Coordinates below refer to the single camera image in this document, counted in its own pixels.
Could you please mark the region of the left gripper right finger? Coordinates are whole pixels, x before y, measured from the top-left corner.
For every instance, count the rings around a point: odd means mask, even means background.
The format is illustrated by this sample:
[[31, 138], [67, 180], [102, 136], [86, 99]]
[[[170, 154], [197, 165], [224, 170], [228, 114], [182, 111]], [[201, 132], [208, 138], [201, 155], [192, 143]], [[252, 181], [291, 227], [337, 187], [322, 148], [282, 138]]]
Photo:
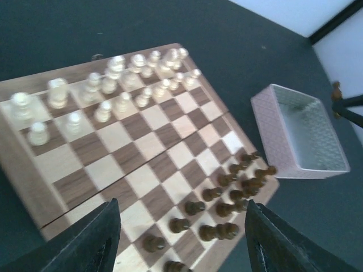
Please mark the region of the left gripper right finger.
[[358, 271], [261, 203], [248, 202], [244, 227], [252, 271]]

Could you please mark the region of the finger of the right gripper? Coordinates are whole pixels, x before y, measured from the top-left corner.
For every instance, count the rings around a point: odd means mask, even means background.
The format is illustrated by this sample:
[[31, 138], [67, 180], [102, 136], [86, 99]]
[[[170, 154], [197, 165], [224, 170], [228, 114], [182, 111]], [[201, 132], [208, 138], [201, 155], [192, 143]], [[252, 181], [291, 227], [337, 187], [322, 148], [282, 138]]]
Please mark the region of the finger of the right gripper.
[[355, 125], [362, 127], [362, 115], [352, 112], [350, 108], [362, 106], [362, 95], [349, 97], [347, 99], [338, 98], [333, 101], [333, 113], [337, 118], [344, 118]]

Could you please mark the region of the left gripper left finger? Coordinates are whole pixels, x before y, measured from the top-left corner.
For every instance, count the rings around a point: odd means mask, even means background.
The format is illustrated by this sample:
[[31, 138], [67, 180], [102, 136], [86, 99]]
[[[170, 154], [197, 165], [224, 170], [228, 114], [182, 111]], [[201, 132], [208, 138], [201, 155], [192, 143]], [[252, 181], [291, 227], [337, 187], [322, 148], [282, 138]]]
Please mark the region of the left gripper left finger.
[[1, 271], [112, 271], [121, 233], [116, 198]]

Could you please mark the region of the dark king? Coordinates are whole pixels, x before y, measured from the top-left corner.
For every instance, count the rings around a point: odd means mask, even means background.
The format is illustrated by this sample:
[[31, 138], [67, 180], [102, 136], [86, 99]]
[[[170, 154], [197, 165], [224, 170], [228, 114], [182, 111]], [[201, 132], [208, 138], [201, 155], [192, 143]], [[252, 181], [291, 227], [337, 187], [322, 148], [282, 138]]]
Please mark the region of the dark king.
[[234, 223], [217, 224], [216, 226], [203, 225], [199, 228], [202, 241], [232, 240], [239, 233], [239, 226]]

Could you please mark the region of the dark queen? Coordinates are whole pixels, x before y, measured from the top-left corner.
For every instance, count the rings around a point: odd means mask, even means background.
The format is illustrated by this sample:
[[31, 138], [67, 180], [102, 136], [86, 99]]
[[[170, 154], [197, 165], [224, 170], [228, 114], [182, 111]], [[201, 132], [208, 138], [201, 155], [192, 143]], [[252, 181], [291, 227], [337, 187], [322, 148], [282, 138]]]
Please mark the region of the dark queen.
[[219, 203], [216, 206], [216, 213], [218, 216], [224, 218], [228, 217], [232, 213], [241, 213], [242, 211], [246, 211], [248, 206], [248, 200], [243, 199], [240, 201], [236, 201], [233, 204], [228, 203]]

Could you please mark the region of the dark bishop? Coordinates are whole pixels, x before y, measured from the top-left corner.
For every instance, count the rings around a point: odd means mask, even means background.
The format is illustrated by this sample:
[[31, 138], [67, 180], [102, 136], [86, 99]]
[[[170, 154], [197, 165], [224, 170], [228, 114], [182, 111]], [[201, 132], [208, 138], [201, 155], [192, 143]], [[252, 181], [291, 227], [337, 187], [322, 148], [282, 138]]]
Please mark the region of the dark bishop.
[[342, 91], [340, 89], [340, 82], [339, 81], [335, 81], [332, 84], [332, 94], [331, 94], [331, 100], [332, 100], [332, 111], [334, 114], [334, 117], [336, 119], [339, 119], [341, 117], [341, 112], [342, 112], [342, 101], [343, 101], [343, 95], [342, 95]]
[[257, 195], [258, 189], [246, 189], [246, 190], [232, 190], [229, 192], [229, 197], [233, 202], [240, 201], [242, 199], [249, 199]]

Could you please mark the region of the dark knight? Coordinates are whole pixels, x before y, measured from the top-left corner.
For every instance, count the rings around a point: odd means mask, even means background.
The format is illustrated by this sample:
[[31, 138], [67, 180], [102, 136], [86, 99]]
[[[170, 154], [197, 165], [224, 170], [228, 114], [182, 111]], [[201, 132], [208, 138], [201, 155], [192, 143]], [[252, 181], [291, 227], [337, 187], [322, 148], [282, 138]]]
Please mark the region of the dark knight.
[[251, 178], [241, 182], [241, 186], [244, 192], [248, 194], [257, 194], [259, 190], [267, 183], [264, 178]]

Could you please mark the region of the dark rook corner piece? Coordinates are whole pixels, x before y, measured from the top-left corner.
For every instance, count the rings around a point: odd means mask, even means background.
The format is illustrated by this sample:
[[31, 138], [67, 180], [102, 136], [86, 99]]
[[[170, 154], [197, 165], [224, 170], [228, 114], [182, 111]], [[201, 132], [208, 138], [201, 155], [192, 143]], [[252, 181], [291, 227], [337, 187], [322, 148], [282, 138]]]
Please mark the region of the dark rook corner piece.
[[277, 173], [277, 168], [273, 165], [268, 166], [266, 169], [256, 169], [254, 175], [257, 179], [262, 179], [265, 176], [273, 176]]

